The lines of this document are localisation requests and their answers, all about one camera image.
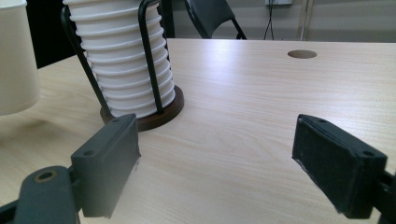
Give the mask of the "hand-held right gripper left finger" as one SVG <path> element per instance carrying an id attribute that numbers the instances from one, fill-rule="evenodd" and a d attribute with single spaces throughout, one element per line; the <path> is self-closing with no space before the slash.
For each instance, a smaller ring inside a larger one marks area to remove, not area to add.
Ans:
<path id="1" fill-rule="evenodd" d="M 85 217 L 111 217 L 141 154 L 135 114 L 108 122 L 71 156 Z"/>

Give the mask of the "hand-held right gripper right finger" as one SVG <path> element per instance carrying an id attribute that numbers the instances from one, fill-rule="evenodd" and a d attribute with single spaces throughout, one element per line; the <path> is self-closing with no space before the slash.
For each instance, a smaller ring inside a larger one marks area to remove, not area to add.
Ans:
<path id="1" fill-rule="evenodd" d="M 388 157 L 329 121 L 297 118 L 292 158 L 348 218 L 388 217 Z"/>

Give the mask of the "stack of white paper cups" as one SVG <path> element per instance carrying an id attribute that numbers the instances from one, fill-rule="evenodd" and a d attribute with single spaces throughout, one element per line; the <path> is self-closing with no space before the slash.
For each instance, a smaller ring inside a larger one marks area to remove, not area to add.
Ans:
<path id="1" fill-rule="evenodd" d="M 143 0 L 63 0 L 114 117 L 157 111 L 140 27 Z"/>

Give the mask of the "single white paper cup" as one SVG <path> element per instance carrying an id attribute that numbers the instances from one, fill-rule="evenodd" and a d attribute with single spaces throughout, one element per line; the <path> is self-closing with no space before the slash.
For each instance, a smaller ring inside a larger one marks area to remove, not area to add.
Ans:
<path id="1" fill-rule="evenodd" d="M 0 0 L 0 116 L 26 110 L 40 98 L 26 0 Z"/>

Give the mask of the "round brown table grommet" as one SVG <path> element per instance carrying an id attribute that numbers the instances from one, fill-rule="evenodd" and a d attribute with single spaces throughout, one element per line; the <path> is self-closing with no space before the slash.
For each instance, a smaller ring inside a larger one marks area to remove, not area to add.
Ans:
<path id="1" fill-rule="evenodd" d="M 295 59 L 311 59 L 311 58 L 315 58 L 318 54 L 313 50 L 295 49 L 289 51 L 288 55 L 291 58 L 295 58 Z"/>

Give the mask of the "pale metal pole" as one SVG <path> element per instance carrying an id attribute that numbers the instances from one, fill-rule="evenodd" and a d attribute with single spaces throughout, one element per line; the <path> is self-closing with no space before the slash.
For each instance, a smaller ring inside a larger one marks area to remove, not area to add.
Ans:
<path id="1" fill-rule="evenodd" d="M 309 25 L 312 16 L 314 0 L 302 0 L 300 18 L 298 24 L 298 39 L 305 41 L 308 37 Z"/>

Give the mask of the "black folding chair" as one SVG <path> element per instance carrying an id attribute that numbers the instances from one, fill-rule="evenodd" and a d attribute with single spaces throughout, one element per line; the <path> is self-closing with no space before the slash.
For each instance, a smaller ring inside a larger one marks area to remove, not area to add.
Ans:
<path id="1" fill-rule="evenodd" d="M 247 37 L 238 24 L 226 0 L 184 0 L 188 15 L 203 39 L 211 39 L 215 31 L 226 21 L 231 21 L 236 29 L 236 38 Z"/>

